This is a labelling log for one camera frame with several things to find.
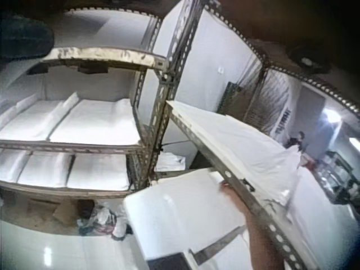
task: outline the wall outlet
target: wall outlet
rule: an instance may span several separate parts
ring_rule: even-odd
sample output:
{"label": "wall outlet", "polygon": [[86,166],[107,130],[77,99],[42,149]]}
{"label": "wall outlet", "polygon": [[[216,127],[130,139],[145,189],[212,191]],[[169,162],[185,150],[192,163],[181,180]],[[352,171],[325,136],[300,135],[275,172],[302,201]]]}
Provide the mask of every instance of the wall outlet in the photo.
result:
{"label": "wall outlet", "polygon": [[218,73],[224,74],[224,68],[222,66],[218,68]]}

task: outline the metal rack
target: metal rack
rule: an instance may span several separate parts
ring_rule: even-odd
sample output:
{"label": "metal rack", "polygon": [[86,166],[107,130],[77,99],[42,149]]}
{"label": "metal rack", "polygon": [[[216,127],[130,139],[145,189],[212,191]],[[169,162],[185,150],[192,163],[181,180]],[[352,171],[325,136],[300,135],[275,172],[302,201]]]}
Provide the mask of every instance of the metal rack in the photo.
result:
{"label": "metal rack", "polygon": [[300,233],[294,225],[285,218],[282,207],[270,201],[264,204],[264,201],[257,197],[254,188],[246,179],[239,179],[236,176],[236,173],[232,170],[232,168],[236,167],[236,164],[231,164],[226,158],[220,158],[209,143],[203,140],[202,136],[198,136],[192,131],[191,123],[185,120],[181,114],[172,113],[173,108],[170,104],[167,104],[166,107],[171,120],[176,126],[192,141],[242,198],[290,267],[292,269],[318,269],[311,251],[302,241]]}
{"label": "metal rack", "polygon": [[[156,37],[158,36],[161,22],[159,15],[153,15],[150,8],[144,5],[134,7],[119,7],[118,4],[106,3],[106,1],[66,1],[62,10],[64,12],[76,10],[116,10],[120,12],[131,12],[150,17],[148,27],[145,31],[141,49],[128,48],[54,48],[48,56],[34,62],[33,68],[37,65],[45,66],[78,66],[83,62],[103,63],[108,68],[122,68],[138,71],[138,83],[135,93],[131,99],[133,115],[136,126],[141,138],[137,145],[88,145],[81,143],[54,143],[50,141],[10,141],[1,140],[0,148],[19,149],[30,151],[50,151],[50,152],[69,152],[69,153],[93,153],[93,154],[128,154],[128,170],[132,176],[136,189],[145,188],[148,185],[149,172],[156,164],[159,150],[159,133],[163,120],[163,112],[167,99],[173,99],[178,83],[181,78],[182,69],[186,62],[186,57],[191,48],[197,23],[204,9],[203,0],[185,0],[181,13],[178,18],[173,38],[170,43],[167,57],[152,53]],[[157,91],[154,109],[149,127],[144,126],[138,117],[138,106],[142,87],[148,69],[155,70],[159,78],[159,88]],[[123,197],[129,194],[116,191],[90,191],[77,190],[71,188],[42,188],[24,186],[17,183],[8,183],[0,180],[0,186],[16,192],[27,194],[41,194],[42,196],[62,196],[77,198],[95,197]]]}
{"label": "metal rack", "polygon": [[[121,12],[133,12],[151,17],[147,30],[144,35],[142,50],[126,48],[56,48],[40,64],[47,66],[55,65],[79,65],[83,61],[104,62],[108,67],[126,68],[136,70],[139,73],[136,91],[132,98],[133,114],[137,123],[137,128],[141,137],[141,143],[133,146],[104,146],[104,145],[83,145],[72,143],[50,143],[50,142],[24,142],[24,141],[0,141],[0,148],[22,149],[32,151],[52,151],[52,152],[71,152],[71,153],[100,153],[100,154],[128,154],[128,170],[133,178],[136,190],[140,190],[149,185],[151,178],[172,177],[182,174],[179,173],[154,173],[154,167],[158,160],[161,149],[161,142],[164,137],[169,120],[175,122],[180,130],[196,145],[200,152],[211,162],[213,167],[229,181],[236,192],[244,200],[247,207],[252,211],[258,222],[268,232],[271,240],[278,247],[280,253],[289,263],[292,269],[317,269],[308,248],[304,245],[301,238],[291,230],[290,224],[286,220],[276,215],[273,208],[261,204],[252,194],[251,186],[243,179],[235,177],[229,167],[211,149],[194,134],[181,118],[172,114],[172,108],[167,105],[167,101],[174,100],[181,75],[186,63],[187,56],[191,49],[197,25],[202,11],[205,9],[218,19],[222,20],[232,31],[234,31],[256,54],[263,64],[263,68],[274,69],[295,76],[300,80],[310,83],[320,91],[337,98],[345,104],[352,112],[358,113],[358,105],[342,97],[337,91],[318,80],[307,78],[288,71],[280,67],[279,64],[269,62],[263,52],[258,51],[251,42],[244,37],[229,21],[219,12],[216,1],[206,0],[185,0],[180,12],[173,38],[169,47],[167,57],[158,56],[152,53],[156,37],[161,27],[159,15],[153,15],[149,8],[132,11],[131,7],[121,8],[116,4],[106,4],[105,1],[91,0],[68,0],[64,4],[64,11],[75,10],[117,10]],[[159,79],[159,87],[152,110],[150,125],[144,126],[138,117],[138,107],[142,87],[145,81],[147,69],[155,70]],[[58,196],[79,199],[88,198],[110,198],[124,197],[130,191],[96,191],[78,190],[71,188],[42,188],[24,186],[0,181],[0,186],[7,190],[23,192],[25,194],[38,196]]]}

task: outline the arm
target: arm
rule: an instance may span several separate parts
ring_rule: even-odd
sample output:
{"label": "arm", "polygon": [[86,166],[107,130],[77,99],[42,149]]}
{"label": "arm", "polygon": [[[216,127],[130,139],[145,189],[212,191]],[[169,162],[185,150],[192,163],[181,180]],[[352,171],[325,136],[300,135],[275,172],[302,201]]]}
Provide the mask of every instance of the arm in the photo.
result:
{"label": "arm", "polygon": [[284,269],[284,259],[277,252],[266,233],[260,228],[259,224],[257,224],[254,216],[237,193],[224,182],[221,183],[220,190],[230,197],[236,208],[238,208],[246,218],[247,230],[249,231],[250,237],[250,254],[253,270]]}

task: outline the white floor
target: white floor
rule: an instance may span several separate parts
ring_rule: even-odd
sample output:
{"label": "white floor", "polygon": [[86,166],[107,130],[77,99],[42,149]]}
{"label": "white floor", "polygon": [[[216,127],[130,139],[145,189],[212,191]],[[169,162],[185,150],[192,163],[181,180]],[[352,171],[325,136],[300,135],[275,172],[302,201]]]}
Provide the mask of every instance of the white floor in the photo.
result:
{"label": "white floor", "polygon": [[134,236],[64,236],[1,221],[1,270],[146,270]]}

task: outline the shelf post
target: shelf post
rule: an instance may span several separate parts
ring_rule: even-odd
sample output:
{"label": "shelf post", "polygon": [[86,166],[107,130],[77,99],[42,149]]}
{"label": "shelf post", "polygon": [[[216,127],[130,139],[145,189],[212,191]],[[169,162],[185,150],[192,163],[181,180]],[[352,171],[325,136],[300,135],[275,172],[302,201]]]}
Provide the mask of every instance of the shelf post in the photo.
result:
{"label": "shelf post", "polygon": [[145,188],[149,176],[154,173],[161,142],[170,117],[166,110],[166,101],[175,98],[183,68],[207,2],[207,0],[184,1],[166,58],[167,69],[158,73],[160,82],[151,114],[150,129],[148,131],[148,154],[145,155],[141,166],[141,184],[139,188]]}

